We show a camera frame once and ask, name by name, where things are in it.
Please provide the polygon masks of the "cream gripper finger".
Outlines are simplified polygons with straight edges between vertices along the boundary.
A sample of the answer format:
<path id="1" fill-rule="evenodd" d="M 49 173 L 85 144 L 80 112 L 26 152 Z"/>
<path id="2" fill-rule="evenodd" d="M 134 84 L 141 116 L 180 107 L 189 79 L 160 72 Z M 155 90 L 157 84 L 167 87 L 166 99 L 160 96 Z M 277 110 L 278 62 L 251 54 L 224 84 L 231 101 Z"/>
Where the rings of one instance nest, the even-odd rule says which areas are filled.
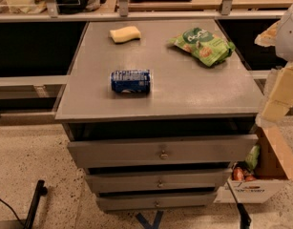
<path id="1" fill-rule="evenodd" d="M 262 118 L 276 122 L 293 107 L 293 70 L 283 68 L 278 72 L 273 89 L 262 110 Z"/>

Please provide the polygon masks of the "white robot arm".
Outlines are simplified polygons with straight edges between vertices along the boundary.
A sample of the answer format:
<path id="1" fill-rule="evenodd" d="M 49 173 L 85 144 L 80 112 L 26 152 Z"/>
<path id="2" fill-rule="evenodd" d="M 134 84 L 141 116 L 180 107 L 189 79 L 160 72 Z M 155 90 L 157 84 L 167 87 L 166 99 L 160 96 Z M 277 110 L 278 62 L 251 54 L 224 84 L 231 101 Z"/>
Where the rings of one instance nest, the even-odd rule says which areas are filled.
<path id="1" fill-rule="evenodd" d="M 287 61 L 278 71 L 261 117 L 270 122 L 281 120 L 293 106 L 293 4 L 281 18 L 276 33 L 276 55 Z"/>

